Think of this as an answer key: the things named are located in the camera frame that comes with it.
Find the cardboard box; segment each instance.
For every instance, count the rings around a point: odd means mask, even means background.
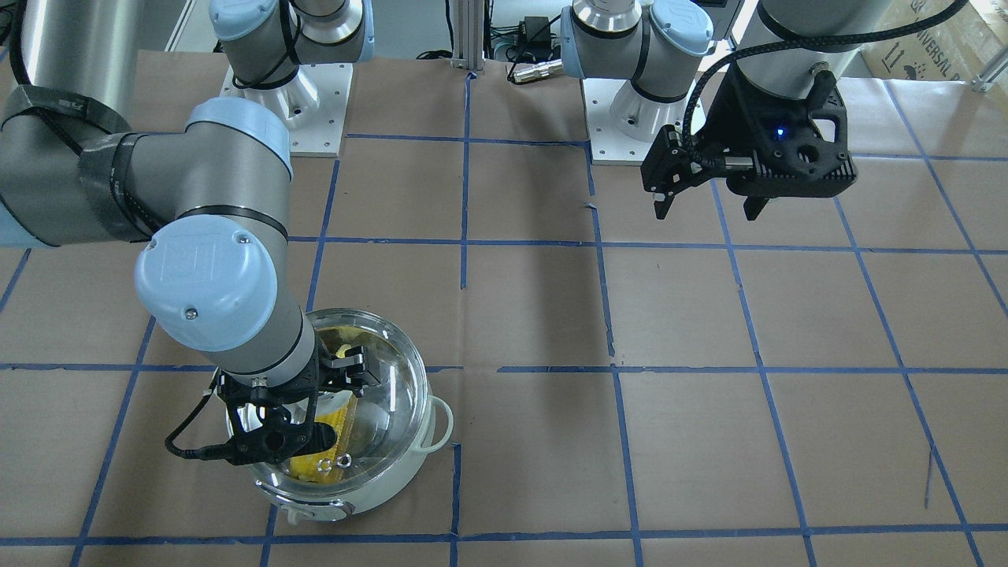
[[[879,29],[932,16],[949,0],[893,0]],[[1008,43],[1008,0],[970,0],[941,25],[862,47],[868,69],[883,79],[914,81],[972,80]],[[1008,116],[1008,79],[1004,76],[986,96]]]

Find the white mounting plate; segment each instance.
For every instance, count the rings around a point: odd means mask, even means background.
[[[303,65],[301,73],[307,73],[319,89],[320,105],[310,122],[290,130],[290,154],[300,157],[339,157],[354,66],[349,63]],[[241,96],[240,91],[231,84],[233,75],[229,67],[224,85],[221,86],[222,97]]]
[[[585,79],[582,93],[585,96],[585,117],[588,119],[588,133],[592,139],[592,161],[600,165],[639,165],[651,142],[642,142],[624,134],[616,127],[609,114],[609,108],[620,91],[623,79]],[[694,112],[692,131],[696,132],[707,121],[704,107]]]

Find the white handle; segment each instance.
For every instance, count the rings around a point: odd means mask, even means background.
[[[452,414],[452,408],[449,408],[449,405],[444,400],[437,398],[436,395],[430,396],[430,403],[432,406],[440,406],[440,409],[445,411],[445,417],[448,419],[448,425],[445,427],[445,436],[442,437],[440,441],[438,441],[437,443],[434,443],[429,447],[423,447],[422,445],[417,445],[416,447],[413,447],[412,450],[417,453],[433,453],[437,449],[440,449],[442,447],[445,446],[446,443],[448,443],[448,438],[452,437],[452,430],[455,429],[455,415]],[[430,419],[431,420],[434,419],[433,408],[430,409]],[[437,422],[435,420],[433,423],[430,424],[430,427],[431,428],[434,427],[434,424],[436,423]]]

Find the light blue joint cap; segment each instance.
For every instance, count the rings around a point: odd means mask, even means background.
[[[235,221],[195,215],[154,233],[133,270],[136,293],[161,328],[207,352],[255,337],[276,305],[277,275],[262,242]]]
[[[234,41],[255,31],[276,10],[277,0],[211,0],[210,21],[221,41]]]
[[[707,54],[714,38],[711,16],[689,0],[654,0],[651,5],[654,28],[673,45],[698,58]]]
[[[51,248],[35,238],[10,214],[7,206],[0,203],[0,247],[3,248]]]
[[[364,45],[358,63],[371,61],[375,56],[375,12],[371,9],[371,0],[364,0]]]
[[[563,74],[575,79],[585,79],[581,56],[578,55],[578,40],[575,37],[574,10],[571,6],[564,6],[560,12],[560,61],[563,62]]]
[[[241,97],[218,97],[194,108],[185,129],[197,122],[222,124],[258,140],[283,161],[290,179],[294,179],[290,166],[290,132],[266,107]]]

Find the glass lid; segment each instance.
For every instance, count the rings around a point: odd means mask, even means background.
[[[380,380],[361,398],[347,390],[321,392],[314,421],[336,430],[329,451],[291,457],[280,466],[250,465],[253,474],[277,492],[294,497],[328,496],[358,488],[378,477],[414,443],[427,413],[427,381],[416,347],[401,329],[364,311],[330,309],[307,314],[330,353],[340,358],[363,346],[377,361]],[[286,406],[303,421],[306,401]],[[239,412],[247,430],[258,427],[255,407]]]

